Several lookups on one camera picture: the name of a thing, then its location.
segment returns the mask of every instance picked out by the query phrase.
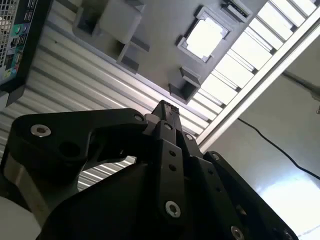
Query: wall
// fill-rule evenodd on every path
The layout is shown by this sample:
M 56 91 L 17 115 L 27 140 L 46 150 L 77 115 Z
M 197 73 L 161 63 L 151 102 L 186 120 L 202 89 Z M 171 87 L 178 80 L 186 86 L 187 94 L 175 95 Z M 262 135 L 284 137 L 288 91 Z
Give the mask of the wall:
M 0 197 L 0 214 L 2 240 L 35 240 L 40 233 L 40 227 L 29 211 L 3 197 Z
M 320 86 L 320 38 L 288 68 Z M 279 77 L 241 116 L 320 176 L 320 102 Z M 217 151 L 266 200 L 301 239 L 320 235 L 320 181 L 297 169 L 254 130 L 236 121 L 210 148 Z

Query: white object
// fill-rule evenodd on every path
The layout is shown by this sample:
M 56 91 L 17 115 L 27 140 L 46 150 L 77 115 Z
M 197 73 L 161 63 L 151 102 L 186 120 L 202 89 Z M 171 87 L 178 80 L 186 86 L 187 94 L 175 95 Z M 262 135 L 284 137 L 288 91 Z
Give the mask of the white object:
M 198 58 L 207 58 L 222 40 L 222 31 L 222 27 L 210 18 L 201 19 L 186 39 L 186 49 Z

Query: gray plastic bracket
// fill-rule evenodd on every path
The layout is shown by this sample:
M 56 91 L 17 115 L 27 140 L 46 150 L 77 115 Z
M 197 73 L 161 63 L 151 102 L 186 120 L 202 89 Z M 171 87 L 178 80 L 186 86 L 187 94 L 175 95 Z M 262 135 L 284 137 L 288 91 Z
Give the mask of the gray plastic bracket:
M 139 52 L 149 52 L 150 46 L 136 37 L 132 37 L 122 49 L 116 63 L 126 68 L 133 74 L 137 74 L 139 69 Z
M 229 0 L 226 4 L 222 4 L 221 9 L 240 23 L 246 23 L 252 14 L 250 9 L 239 0 Z
M 187 104 L 201 87 L 199 83 L 200 75 L 196 74 L 186 67 L 181 67 L 180 73 L 181 77 L 185 80 L 183 86 L 177 88 L 170 83 L 169 91 L 171 96 Z

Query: ventilation grille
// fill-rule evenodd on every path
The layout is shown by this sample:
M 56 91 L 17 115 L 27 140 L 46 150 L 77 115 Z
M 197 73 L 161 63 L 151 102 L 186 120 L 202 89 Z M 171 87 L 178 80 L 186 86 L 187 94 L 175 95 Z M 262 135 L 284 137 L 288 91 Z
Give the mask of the ventilation grille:
M 17 5 L 17 0 L 0 0 L 0 68 L 4 64 Z

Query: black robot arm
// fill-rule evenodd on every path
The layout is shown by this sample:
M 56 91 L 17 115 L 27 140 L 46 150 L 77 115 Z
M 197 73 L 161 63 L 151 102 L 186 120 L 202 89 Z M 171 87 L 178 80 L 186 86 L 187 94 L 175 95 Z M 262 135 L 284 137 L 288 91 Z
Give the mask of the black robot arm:
M 134 164 L 79 192 L 81 171 Z M 38 240 L 298 240 L 216 152 L 203 155 L 179 110 L 25 115 L 1 162 L 11 193 L 42 227 Z

